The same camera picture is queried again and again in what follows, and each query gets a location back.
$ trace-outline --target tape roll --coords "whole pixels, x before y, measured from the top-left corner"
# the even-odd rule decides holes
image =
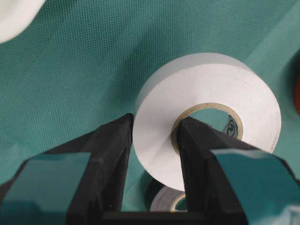
[[[164,186],[152,201],[150,211],[154,212],[176,212],[176,205],[183,199],[186,195],[184,191],[178,191],[173,188]]]
[[[229,56],[187,55],[155,72],[135,105],[135,152],[145,170],[166,186],[184,191],[180,157],[171,133],[181,119],[205,108],[227,112],[236,121],[242,141],[273,152],[281,116],[278,102],[263,80]]]
[[[298,80],[295,85],[294,103],[296,111],[300,115],[300,77],[298,77]]]

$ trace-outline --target tape core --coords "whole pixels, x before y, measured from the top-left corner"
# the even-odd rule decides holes
[[[176,205],[177,205],[182,199],[184,199],[185,197],[186,197],[186,194],[185,194],[185,193],[183,193],[182,195],[178,196],[178,197],[174,200],[174,202],[172,203],[170,212],[176,212],[176,211],[178,211],[178,210],[176,210]]]
[[[194,105],[194,106],[190,107],[189,109],[187,109],[186,111],[184,111],[176,119],[176,121],[174,122],[174,125],[171,129],[172,146],[178,155],[179,155],[179,147],[177,144],[176,134],[177,134],[178,125],[179,125],[180,121],[197,111],[200,111],[202,109],[210,109],[210,108],[218,109],[218,110],[228,113],[228,115],[229,115],[228,123],[225,126],[223,133],[225,133],[229,136],[236,137],[239,140],[242,139],[243,124],[242,124],[242,121],[241,121],[239,115],[232,108],[230,108],[226,105],[220,104],[220,103],[203,103],[203,104],[199,104],[199,105]]]

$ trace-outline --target green textured cloth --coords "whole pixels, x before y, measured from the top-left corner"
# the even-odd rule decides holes
[[[0,182],[24,159],[132,112],[158,68],[199,52],[237,58],[270,86],[282,116],[275,154],[300,177],[299,12],[296,0],[47,0],[0,45]],[[132,151],[123,210],[145,210],[150,179]]]

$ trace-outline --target gray tape roll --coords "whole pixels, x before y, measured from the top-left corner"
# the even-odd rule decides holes
[[[150,211],[178,211],[175,207],[180,200],[185,198],[185,196],[184,191],[178,191],[164,186],[153,199]]]

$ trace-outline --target red object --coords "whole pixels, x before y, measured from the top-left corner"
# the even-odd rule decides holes
[[[300,115],[300,76],[298,77],[298,80],[296,82],[294,100],[296,111]]]

